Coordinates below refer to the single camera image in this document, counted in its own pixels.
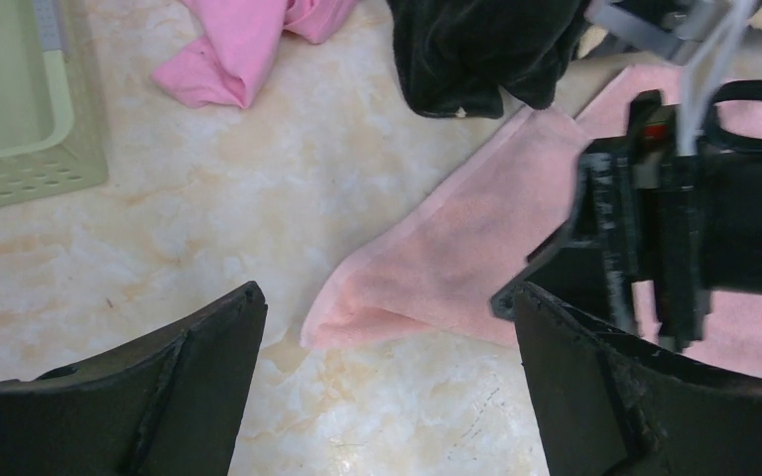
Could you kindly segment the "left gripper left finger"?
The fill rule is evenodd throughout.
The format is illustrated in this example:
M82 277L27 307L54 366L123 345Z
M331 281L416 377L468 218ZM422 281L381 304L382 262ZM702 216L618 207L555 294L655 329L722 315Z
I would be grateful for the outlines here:
M224 475L268 306L254 282L31 381L0 382L0 475Z

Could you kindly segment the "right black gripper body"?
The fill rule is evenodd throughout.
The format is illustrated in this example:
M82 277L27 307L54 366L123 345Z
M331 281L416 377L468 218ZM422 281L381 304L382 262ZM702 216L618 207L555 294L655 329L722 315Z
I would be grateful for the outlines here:
M623 136L595 141L578 163L571 301L624 330L631 286L654 286L660 334L682 350L702 337L709 295L762 295L762 139L725 130L720 103L762 102L762 88L721 88L700 116L697 149L676 151L682 115L659 91L629 105Z

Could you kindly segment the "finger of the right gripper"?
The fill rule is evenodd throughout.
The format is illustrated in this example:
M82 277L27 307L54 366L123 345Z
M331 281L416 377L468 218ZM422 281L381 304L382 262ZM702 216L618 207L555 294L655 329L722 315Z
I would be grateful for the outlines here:
M525 268L491 299L492 314L513 321L518 287L532 283L596 317L608 315L607 287L596 231L563 224L527 257Z

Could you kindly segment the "black blanket with beige flowers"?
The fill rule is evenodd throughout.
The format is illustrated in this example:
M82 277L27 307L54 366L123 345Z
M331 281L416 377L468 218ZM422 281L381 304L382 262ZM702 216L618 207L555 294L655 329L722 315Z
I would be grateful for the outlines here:
M581 0L400 0L393 52L408 106L429 118L503 116L502 94L550 107L587 28Z

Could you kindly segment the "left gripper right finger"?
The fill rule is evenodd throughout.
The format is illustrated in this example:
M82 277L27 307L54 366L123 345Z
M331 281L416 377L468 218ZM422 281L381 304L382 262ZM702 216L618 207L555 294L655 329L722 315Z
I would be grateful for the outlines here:
M518 344L553 475L762 475L762 379L709 366L534 285Z

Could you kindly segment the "light salmon pink towel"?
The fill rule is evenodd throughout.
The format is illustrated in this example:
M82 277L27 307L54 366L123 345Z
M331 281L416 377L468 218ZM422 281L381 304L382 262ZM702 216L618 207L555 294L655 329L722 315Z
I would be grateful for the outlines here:
M576 119L556 106L520 109L405 219L348 256L305 319L308 349L354 347L433 329L518 350L489 299L566 218L575 158L625 129L627 103L661 89L678 102L679 71L626 67ZM717 293L706 340L686 356L762 378L762 297Z

